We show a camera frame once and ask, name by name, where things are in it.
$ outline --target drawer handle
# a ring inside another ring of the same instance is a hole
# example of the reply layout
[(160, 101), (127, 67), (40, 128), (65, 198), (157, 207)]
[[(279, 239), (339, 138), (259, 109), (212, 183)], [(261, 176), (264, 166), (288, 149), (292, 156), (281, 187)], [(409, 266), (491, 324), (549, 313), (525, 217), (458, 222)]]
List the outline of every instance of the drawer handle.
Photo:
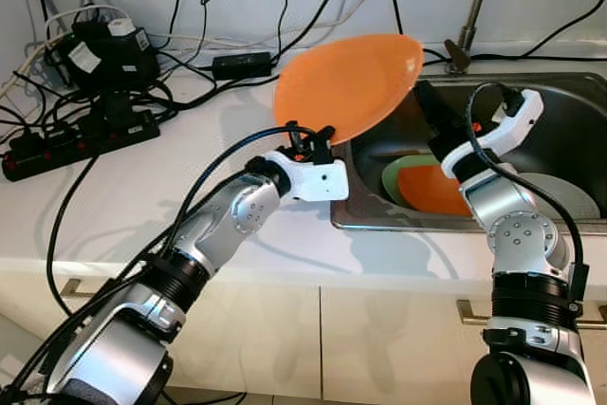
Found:
[[(474, 310), (472, 310), (472, 304), (468, 299), (457, 301), (457, 312), (459, 313), (459, 319), (462, 324), (485, 326), (489, 320), (489, 317), (475, 315)], [(600, 313), (601, 320), (578, 320), (578, 329), (607, 331), (607, 305), (600, 306), (598, 308), (598, 313)]]
[(62, 298), (66, 299), (90, 299), (95, 296), (95, 293), (82, 293), (78, 291), (78, 286), (82, 282), (80, 279), (69, 279), (59, 294)]
[(470, 326), (486, 326), (487, 322), (489, 321), (489, 317), (474, 315), (472, 304), (468, 299), (457, 300), (457, 312), (459, 313), (459, 319), (462, 324), (468, 324)]

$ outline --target black power adapter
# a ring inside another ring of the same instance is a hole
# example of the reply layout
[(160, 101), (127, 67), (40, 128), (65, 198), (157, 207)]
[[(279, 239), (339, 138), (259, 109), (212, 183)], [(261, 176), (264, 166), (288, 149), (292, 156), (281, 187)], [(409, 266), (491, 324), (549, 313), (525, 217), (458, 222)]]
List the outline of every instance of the black power adapter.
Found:
[(217, 81), (241, 80), (270, 76), (272, 67), (269, 52), (250, 52), (215, 57), (212, 60), (211, 72)]

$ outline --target cabinet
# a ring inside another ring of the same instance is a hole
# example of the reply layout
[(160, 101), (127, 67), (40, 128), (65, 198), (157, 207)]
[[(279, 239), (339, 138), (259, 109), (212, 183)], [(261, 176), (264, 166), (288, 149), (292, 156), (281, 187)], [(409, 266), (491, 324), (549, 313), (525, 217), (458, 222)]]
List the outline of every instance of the cabinet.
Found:
[[(58, 277), (58, 288), (67, 280)], [(94, 291), (104, 280), (82, 278), (78, 291)], [(85, 299), (67, 301), (77, 308)], [(64, 318), (42, 273), (3, 274), (0, 314), (42, 339)], [(319, 315), (316, 286), (211, 281), (169, 346), (169, 384), (320, 398)]]
[[(324, 288), (324, 398), (469, 405), (469, 379), (487, 349), (482, 327), (461, 323), (457, 299), (430, 292)], [(477, 314), (490, 314), (487, 297), (472, 303)], [(596, 306), (586, 307), (585, 319), (595, 319)], [(598, 405), (605, 405), (605, 332), (581, 331), (581, 336)]]

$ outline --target power strip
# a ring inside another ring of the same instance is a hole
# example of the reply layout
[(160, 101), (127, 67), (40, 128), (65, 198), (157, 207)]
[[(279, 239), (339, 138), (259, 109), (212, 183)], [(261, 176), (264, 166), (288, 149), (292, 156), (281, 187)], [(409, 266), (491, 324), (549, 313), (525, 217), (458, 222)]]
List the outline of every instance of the power strip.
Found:
[(4, 176), (15, 182), (160, 136), (160, 129), (150, 110), (137, 112), (135, 115), (135, 124), (109, 130), (99, 137), (74, 137), (65, 144), (41, 147), (27, 154), (11, 149), (5, 153), (2, 160)]

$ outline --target countertop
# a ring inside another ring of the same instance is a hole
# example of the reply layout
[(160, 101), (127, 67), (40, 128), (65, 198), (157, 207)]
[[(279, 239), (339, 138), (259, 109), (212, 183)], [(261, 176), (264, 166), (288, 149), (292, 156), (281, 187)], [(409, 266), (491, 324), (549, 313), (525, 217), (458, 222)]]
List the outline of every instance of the countertop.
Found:
[[(593, 72), (607, 64), (556, 62), (474, 64), (470, 73)], [(442, 72), (441, 65), (426, 74)], [(185, 73), (169, 80), (175, 99), (203, 93), (207, 83)], [(55, 270), (108, 275), (158, 234), (205, 166), (236, 140), (273, 125), (274, 85), (222, 94), (162, 125), (160, 138), (100, 157), (70, 204), (59, 236)], [(282, 141), (248, 147), (206, 187)], [(21, 182), (0, 177), (0, 272), (44, 270), (57, 208), (85, 162)], [(607, 295), (607, 237), (584, 236), (591, 265), (590, 299)], [(490, 287), (492, 254), (484, 234), (338, 230), (329, 203), (285, 202), (238, 249), (216, 280), (415, 288), (470, 293)]]

